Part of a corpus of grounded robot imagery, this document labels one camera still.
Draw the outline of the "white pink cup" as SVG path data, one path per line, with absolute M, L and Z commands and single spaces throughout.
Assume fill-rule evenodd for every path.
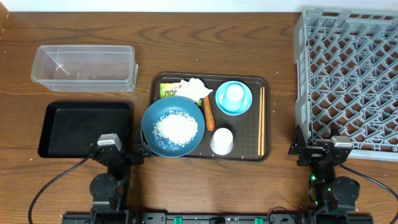
M 210 141 L 211 150 L 217 155 L 227 155 L 233 150 L 233 134 L 227 128 L 220 128 L 214 132 Z

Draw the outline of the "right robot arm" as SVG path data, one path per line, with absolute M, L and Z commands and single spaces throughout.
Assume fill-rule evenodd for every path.
M 324 146 L 308 146 L 300 126 L 288 154 L 298 156 L 298 166 L 308 166 L 308 194 L 316 207 L 301 213 L 297 223 L 348 223 L 356 208 L 360 184 L 349 177 L 336 176 L 335 167 L 346 162 L 353 143 L 347 136 L 333 136 Z

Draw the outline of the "white rice pile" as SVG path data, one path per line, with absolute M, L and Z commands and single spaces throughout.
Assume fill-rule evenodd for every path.
M 169 144 L 176 151 L 190 143 L 197 132 L 198 123 L 192 116 L 183 111 L 169 111 L 154 123 L 152 134 L 162 149 Z

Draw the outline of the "light blue cup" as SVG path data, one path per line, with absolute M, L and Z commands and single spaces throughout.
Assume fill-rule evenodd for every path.
M 233 84 L 227 87 L 223 97 L 223 103 L 228 110 L 239 110 L 242 107 L 243 98 L 243 87 L 238 84 Z

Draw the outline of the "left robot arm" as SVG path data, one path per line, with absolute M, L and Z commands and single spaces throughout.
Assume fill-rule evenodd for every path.
M 127 205 L 131 167 L 144 163 L 152 151 L 142 129 L 136 134 L 135 152 L 122 149 L 117 134 L 102 134 L 93 146 L 91 158 L 107 167 L 107 172 L 97 175 L 90 184 L 93 207 L 87 221 L 94 223 L 140 223 L 140 215 Z

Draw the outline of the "light blue bowl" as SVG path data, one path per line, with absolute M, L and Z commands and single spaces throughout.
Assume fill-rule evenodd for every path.
M 226 92 L 227 87 L 233 84 L 238 84 L 243 87 L 244 90 L 244 98 L 243 98 L 243 104 L 242 107 L 239 110 L 228 110 L 223 103 L 223 97 Z M 215 100 L 216 100 L 216 105 L 218 108 L 224 113 L 227 114 L 228 116 L 239 116 L 243 113 L 245 113 L 252 104 L 252 93 L 251 90 L 246 86 L 243 82 L 238 82 L 238 81 L 228 81 L 224 82 L 222 85 L 220 85 L 216 91 L 215 95 Z

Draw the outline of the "dark blue plate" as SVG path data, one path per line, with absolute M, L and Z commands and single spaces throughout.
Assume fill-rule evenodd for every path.
M 169 144 L 166 144 L 166 149 L 162 149 L 160 142 L 156 141 L 152 134 L 154 123 L 161 116 L 167 115 L 169 111 L 186 112 L 198 123 L 196 136 L 185 147 L 176 151 L 172 151 Z M 181 157 L 192 152 L 200 144 L 205 133 L 205 120 L 201 110 L 191 99 L 182 96 L 172 96 L 160 99 L 148 107 L 142 118 L 141 128 L 153 153 L 163 157 Z

